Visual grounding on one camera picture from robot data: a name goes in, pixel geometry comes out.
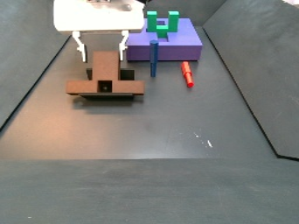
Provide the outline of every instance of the red marker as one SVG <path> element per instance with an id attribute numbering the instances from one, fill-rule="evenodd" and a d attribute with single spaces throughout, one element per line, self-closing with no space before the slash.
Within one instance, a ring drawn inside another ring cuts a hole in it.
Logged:
<path id="1" fill-rule="evenodd" d="M 190 66 L 190 62 L 185 61 L 182 63 L 182 74 L 187 82 L 187 87 L 193 88 L 194 87 L 194 82 L 193 82 L 193 70 Z"/>

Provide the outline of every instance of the blue stick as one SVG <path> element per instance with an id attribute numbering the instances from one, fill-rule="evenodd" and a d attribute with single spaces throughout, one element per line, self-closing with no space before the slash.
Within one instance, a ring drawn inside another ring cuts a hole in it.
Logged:
<path id="1" fill-rule="evenodd" d="M 158 48 L 159 42 L 158 40 L 151 40 L 151 77 L 155 77 L 157 73 L 157 64 L 158 64 Z"/>

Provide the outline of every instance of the purple block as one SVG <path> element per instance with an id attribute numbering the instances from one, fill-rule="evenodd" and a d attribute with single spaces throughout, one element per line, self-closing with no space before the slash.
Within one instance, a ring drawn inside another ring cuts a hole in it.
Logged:
<path id="1" fill-rule="evenodd" d="M 167 24 L 167 18 L 158 18 L 158 23 Z M 167 39 L 158 38 L 155 32 L 146 32 L 147 19 L 145 19 L 145 29 L 141 33 L 130 33 L 126 45 L 127 60 L 150 60 L 150 42 L 159 41 L 159 60 L 199 60 L 202 56 L 202 40 L 194 29 L 193 21 L 189 18 L 179 19 L 179 31 L 169 32 Z"/>

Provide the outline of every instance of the brown block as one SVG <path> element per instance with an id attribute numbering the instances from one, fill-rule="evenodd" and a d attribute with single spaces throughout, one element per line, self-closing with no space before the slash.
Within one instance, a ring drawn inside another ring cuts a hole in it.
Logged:
<path id="1" fill-rule="evenodd" d="M 146 84 L 141 80 L 119 80 L 119 52 L 94 52 L 91 80 L 70 80 L 70 95 L 143 95 Z"/>
<path id="2" fill-rule="evenodd" d="M 113 84 L 113 93 L 143 95 L 146 93 L 146 84 L 141 80 L 118 80 Z"/>
<path id="3" fill-rule="evenodd" d="M 119 52 L 94 52 L 93 80 L 119 79 Z"/>
<path id="4" fill-rule="evenodd" d="M 94 80 L 69 80 L 66 89 L 70 95 L 97 93 L 99 91 L 99 83 Z"/>

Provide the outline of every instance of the gray wall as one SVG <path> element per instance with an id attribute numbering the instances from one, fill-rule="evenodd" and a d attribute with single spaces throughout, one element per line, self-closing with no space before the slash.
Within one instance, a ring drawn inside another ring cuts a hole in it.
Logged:
<path id="1" fill-rule="evenodd" d="M 0 128 L 67 40 L 52 0 L 0 0 Z"/>
<path id="2" fill-rule="evenodd" d="M 161 18 L 167 18 L 169 11 L 179 11 L 182 18 L 190 18 L 194 25 L 203 26 L 207 19 L 227 0 L 153 0 L 147 11 L 158 11 Z"/>
<path id="3" fill-rule="evenodd" d="M 277 153 L 299 158 L 299 10 L 229 0 L 203 27 Z"/>

